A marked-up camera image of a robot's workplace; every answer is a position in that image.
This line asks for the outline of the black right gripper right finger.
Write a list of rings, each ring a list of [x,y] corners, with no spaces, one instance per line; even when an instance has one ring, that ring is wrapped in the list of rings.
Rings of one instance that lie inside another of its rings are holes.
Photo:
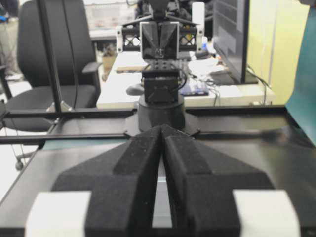
[[[179,222],[196,237],[298,237],[288,193],[268,175],[177,129],[161,129]]]

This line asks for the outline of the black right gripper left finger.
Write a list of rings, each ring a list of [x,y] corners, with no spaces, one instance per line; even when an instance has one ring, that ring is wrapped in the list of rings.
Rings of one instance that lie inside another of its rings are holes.
[[[161,128],[62,172],[37,195],[27,237],[128,237],[152,225]]]

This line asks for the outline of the opposite gripper black white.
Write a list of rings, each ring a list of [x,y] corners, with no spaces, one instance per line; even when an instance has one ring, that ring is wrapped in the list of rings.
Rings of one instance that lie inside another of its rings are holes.
[[[140,52],[143,59],[180,59],[202,51],[203,26],[192,22],[134,21],[116,27],[117,53]]]

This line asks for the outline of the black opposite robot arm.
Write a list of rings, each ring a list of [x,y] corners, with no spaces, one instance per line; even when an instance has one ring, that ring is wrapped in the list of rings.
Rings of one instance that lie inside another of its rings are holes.
[[[288,193],[267,174],[198,142],[185,127],[178,70],[143,73],[140,134],[60,173],[37,194],[27,237],[145,237],[152,222],[158,165],[164,160],[175,226],[195,237],[298,237]]]

